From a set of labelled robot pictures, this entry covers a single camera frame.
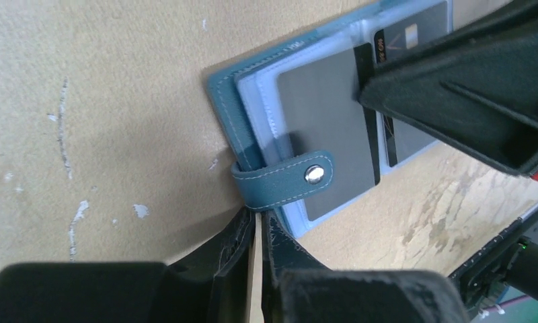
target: brown cardboard surface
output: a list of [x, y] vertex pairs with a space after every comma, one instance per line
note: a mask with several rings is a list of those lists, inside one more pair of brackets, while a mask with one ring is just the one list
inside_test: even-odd
[[[78, 261], [173, 261], [218, 232], [242, 202], [205, 73], [368, 2], [0, 1], [0, 269], [69, 261], [70, 231]], [[504, 2], [456, 0], [456, 22]], [[439, 145], [301, 243], [334, 268], [448, 273], [536, 201]]]

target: wallet strap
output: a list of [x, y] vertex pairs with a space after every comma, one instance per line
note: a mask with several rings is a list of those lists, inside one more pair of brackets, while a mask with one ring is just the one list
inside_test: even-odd
[[325, 190], [332, 183], [334, 164], [330, 153], [314, 151], [252, 172], [242, 172], [234, 163], [231, 174], [246, 207], [267, 211]]

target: card chip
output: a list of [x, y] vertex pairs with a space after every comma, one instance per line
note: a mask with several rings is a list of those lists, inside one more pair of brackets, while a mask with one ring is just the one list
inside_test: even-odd
[[406, 28], [406, 48], [411, 49], [416, 47], [419, 43], [418, 39], [418, 25], [413, 24]]

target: black cylinder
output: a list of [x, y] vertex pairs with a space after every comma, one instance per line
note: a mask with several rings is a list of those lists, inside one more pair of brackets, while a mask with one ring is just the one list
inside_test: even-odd
[[514, 260], [506, 282], [538, 301], [538, 245], [530, 243]]

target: card holder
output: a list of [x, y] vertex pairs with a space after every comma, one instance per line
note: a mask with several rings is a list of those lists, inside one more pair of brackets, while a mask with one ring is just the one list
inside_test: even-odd
[[388, 160], [382, 116], [357, 103], [377, 56], [373, 33], [383, 26], [374, 22], [437, 3], [449, 8], [450, 21], [451, 1], [381, 1], [209, 77], [237, 157], [231, 170], [250, 209], [274, 211], [300, 237], [378, 184]]

